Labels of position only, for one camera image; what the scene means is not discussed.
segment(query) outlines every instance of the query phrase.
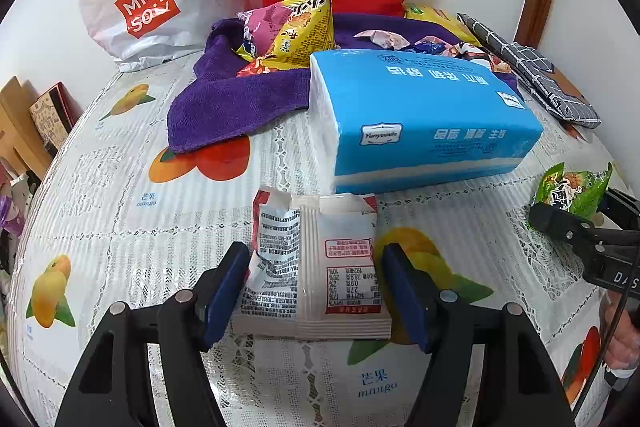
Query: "black and white checkered bag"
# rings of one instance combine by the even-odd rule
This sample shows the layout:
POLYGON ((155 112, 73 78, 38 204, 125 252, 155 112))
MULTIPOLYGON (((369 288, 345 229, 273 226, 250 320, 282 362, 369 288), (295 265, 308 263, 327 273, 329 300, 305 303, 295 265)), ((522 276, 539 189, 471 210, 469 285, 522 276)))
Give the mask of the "black and white checkered bag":
POLYGON ((554 117, 591 129, 602 123, 589 103, 565 93, 554 79, 547 76, 546 73, 554 73, 554 65, 537 49, 521 46, 517 42, 506 42, 500 35, 466 14, 459 13, 458 19, 489 51, 516 71, 523 87, 554 117))

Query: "purple cloth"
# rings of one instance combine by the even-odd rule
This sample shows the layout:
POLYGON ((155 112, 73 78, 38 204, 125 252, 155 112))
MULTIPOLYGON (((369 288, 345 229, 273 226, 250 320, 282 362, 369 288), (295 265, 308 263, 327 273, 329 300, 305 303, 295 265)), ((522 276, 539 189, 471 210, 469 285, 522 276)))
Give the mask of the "purple cloth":
MULTIPOLYGON (((244 23, 222 19, 212 28, 204 55, 196 62, 196 80, 173 101, 167 116, 169 147, 180 153, 251 133, 285 113, 307 108, 309 69, 236 77, 246 61, 234 51, 242 44, 244 23)), ((449 44, 460 39, 442 26, 387 15, 334 14, 335 42, 342 49, 380 47, 353 36, 364 30, 398 33, 411 44, 434 35, 449 44)))

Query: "tissue pack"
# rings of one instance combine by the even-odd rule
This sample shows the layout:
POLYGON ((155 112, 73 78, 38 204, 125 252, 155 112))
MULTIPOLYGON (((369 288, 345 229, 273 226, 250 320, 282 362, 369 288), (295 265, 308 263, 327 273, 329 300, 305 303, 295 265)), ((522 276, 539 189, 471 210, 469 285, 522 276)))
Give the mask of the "tissue pack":
POLYGON ((509 172, 542 133, 484 66, 384 50, 311 55, 321 194, 388 192, 509 172))

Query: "blue gripper pad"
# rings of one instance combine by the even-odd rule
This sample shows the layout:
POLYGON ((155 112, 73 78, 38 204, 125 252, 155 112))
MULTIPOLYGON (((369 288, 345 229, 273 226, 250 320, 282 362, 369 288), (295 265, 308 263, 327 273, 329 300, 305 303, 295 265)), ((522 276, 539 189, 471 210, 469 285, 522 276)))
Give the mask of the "blue gripper pad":
POLYGON ((411 277, 415 268, 402 251, 400 245, 386 245, 382 252, 382 269, 391 295, 393 295, 404 329, 412 342, 418 344, 423 352, 429 347, 427 332, 428 310, 425 309, 414 287, 411 277))
POLYGON ((205 309, 206 329, 202 336, 202 342, 207 349, 210 349, 225 334, 229 317, 244 285, 244 276, 250 259, 251 253, 246 245, 234 241, 218 267, 212 271, 211 280, 207 284, 209 286, 207 290, 210 289, 212 295, 205 309))

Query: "black cable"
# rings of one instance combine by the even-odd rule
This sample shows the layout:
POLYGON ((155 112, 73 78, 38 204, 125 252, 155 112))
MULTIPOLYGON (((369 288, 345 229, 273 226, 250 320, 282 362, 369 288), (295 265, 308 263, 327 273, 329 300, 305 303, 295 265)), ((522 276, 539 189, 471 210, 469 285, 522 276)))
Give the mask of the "black cable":
POLYGON ((38 423, 36 422, 36 419, 33 417, 33 414, 31 414, 31 410, 29 409, 29 407, 27 407, 27 403, 24 401, 24 397, 22 396, 20 389, 18 389, 18 385, 15 383, 15 380, 13 375, 11 374, 11 371, 9 371, 9 366, 7 365, 6 360, 2 355, 2 350, 0 350, 0 366, 4 371, 6 379, 9 381, 9 385, 11 386, 11 389, 14 391, 15 397, 18 399, 18 402, 22 407, 22 411, 24 412, 24 415, 27 417, 27 419, 33 425, 33 427, 38 427, 38 423))
POLYGON ((616 312, 613 315, 613 319, 611 324, 609 325, 609 329, 607 330, 607 334, 604 337, 604 341, 602 346, 600 347, 600 352, 598 353, 598 358, 596 363, 593 364, 591 368, 591 372, 587 377, 587 382, 584 384, 582 388, 582 392, 578 397, 578 401, 575 403, 574 407, 574 418, 578 416, 578 412, 580 411, 580 407, 584 403, 584 400, 587 398, 587 393, 591 388, 591 384, 596 378, 598 371, 600 370, 600 366, 602 365, 602 361, 604 360, 604 355, 609 349, 609 344, 611 343, 611 339, 613 338, 613 334, 616 332, 616 328, 618 327, 618 323, 620 322, 620 317, 622 317, 622 312, 625 310, 626 301, 629 298, 629 293, 631 293, 631 285, 633 284, 634 279, 636 278, 636 272, 638 271, 638 264, 640 263, 640 245, 638 245, 638 250, 636 251, 636 258, 634 259, 634 263, 631 265, 631 270, 629 270, 629 275, 626 280, 625 290, 622 292, 622 297, 618 302, 618 307, 616 308, 616 312))

